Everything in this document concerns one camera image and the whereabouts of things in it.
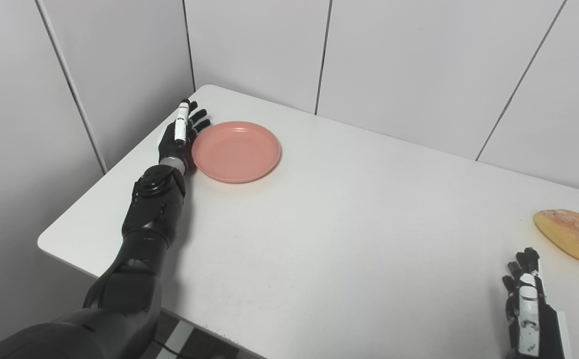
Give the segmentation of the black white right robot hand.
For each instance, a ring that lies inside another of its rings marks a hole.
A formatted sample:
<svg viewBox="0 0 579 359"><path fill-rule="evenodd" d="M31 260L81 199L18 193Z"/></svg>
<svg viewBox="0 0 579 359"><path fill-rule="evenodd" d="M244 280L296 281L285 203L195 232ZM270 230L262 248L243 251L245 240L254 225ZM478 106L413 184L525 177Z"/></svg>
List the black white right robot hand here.
<svg viewBox="0 0 579 359"><path fill-rule="evenodd" d="M510 350L506 359L570 359L567 319L547 304L540 256L532 247L517 252L502 280L508 292L505 314Z"/></svg>

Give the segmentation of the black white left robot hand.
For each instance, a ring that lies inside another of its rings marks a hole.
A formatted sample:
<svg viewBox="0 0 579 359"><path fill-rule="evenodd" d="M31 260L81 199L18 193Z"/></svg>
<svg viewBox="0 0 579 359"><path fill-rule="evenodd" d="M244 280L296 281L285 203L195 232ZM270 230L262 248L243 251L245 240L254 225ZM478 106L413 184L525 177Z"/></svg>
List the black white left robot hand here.
<svg viewBox="0 0 579 359"><path fill-rule="evenodd" d="M183 175L195 171L192 146L211 125L207 110L184 99L175 110L175 120L165 128L159 143L159 162L178 168Z"/></svg>

